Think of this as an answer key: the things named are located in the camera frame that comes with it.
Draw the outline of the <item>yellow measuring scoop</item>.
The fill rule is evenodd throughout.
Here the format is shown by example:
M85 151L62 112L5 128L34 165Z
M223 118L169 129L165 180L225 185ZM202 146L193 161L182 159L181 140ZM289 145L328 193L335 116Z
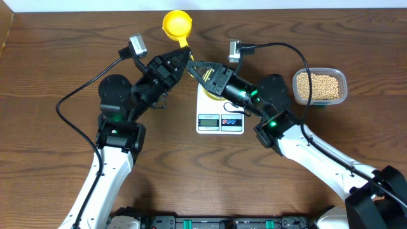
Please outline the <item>yellow measuring scoop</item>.
M162 29L171 40L177 41L181 48L187 47L187 38L191 33L192 19L181 10L168 12L162 22Z

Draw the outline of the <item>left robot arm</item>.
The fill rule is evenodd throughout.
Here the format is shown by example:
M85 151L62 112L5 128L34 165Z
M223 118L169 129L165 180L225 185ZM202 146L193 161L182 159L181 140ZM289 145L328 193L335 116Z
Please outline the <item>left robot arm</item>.
M142 73L135 83L120 74L102 71L96 139L73 126L92 147L93 162L82 189L61 228L105 228L118 191L130 174L146 136L138 123L148 109L158 109L180 81L192 51L185 46L155 56L144 65L131 46L119 50L119 61L133 59Z

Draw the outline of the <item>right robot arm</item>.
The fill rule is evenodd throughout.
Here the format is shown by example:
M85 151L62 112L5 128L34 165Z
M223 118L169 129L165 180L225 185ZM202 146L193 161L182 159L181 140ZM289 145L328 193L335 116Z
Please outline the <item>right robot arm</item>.
M253 85L223 64L189 61L187 70L209 93L244 108L261 121L254 128L265 148L304 166L345 203L310 222L312 228L406 228L406 179L390 165L382 170L350 158L317 137L290 111L282 76Z

